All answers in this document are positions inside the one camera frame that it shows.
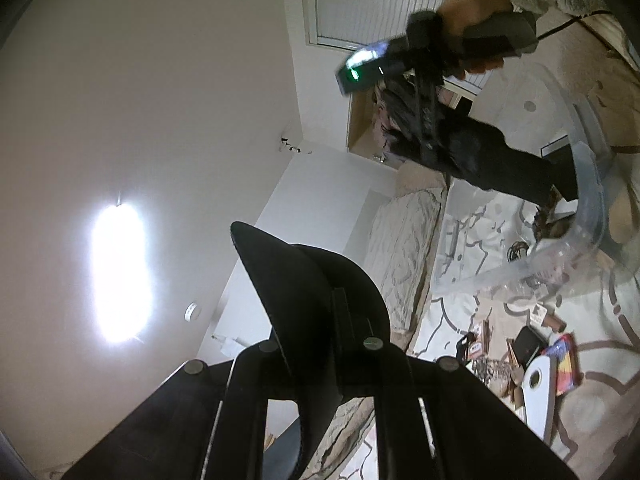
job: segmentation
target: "black cable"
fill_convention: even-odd
[[[594,10],[593,12],[590,12],[589,14],[585,14],[583,16],[575,16],[574,18],[571,18],[567,22],[564,22],[562,25],[559,25],[556,28],[552,28],[551,30],[546,31],[544,34],[540,34],[538,36],[538,41],[542,41],[545,38],[548,38],[549,36],[554,35],[556,32],[560,32],[561,30],[565,30],[569,25],[573,25],[574,23],[579,22],[580,20],[583,20],[584,18],[588,18],[590,16],[595,16],[596,14],[613,14],[613,12],[610,12],[610,10]]]
[[[521,259],[523,256],[527,255],[528,250],[529,245],[522,240],[518,240],[511,247],[509,247],[509,249],[507,249],[507,261],[514,262],[515,260]]]

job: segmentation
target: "box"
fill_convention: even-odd
[[[506,94],[495,125],[510,146],[539,155],[568,137],[578,187],[575,221],[564,237],[509,262],[515,241],[534,245],[536,206],[455,180],[431,279],[434,296],[463,292],[508,303],[576,296],[599,286],[594,278],[603,261],[615,263],[618,282],[629,279],[638,267],[640,237],[619,244],[609,235],[609,206],[626,187],[593,107],[585,97],[573,101],[538,64],[512,80]],[[523,112],[523,102],[535,111]]]
[[[489,322],[487,320],[476,323],[471,328],[476,336],[476,340],[469,345],[469,349],[466,352],[466,358],[472,361],[479,357],[485,356],[489,353]]]

